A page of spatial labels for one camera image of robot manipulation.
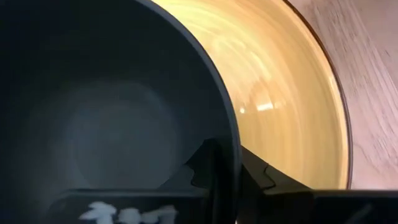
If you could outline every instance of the glossy surface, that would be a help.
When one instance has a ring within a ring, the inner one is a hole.
[[[314,189],[347,186],[349,143],[330,64],[282,0],[155,0],[209,53],[241,143]]]

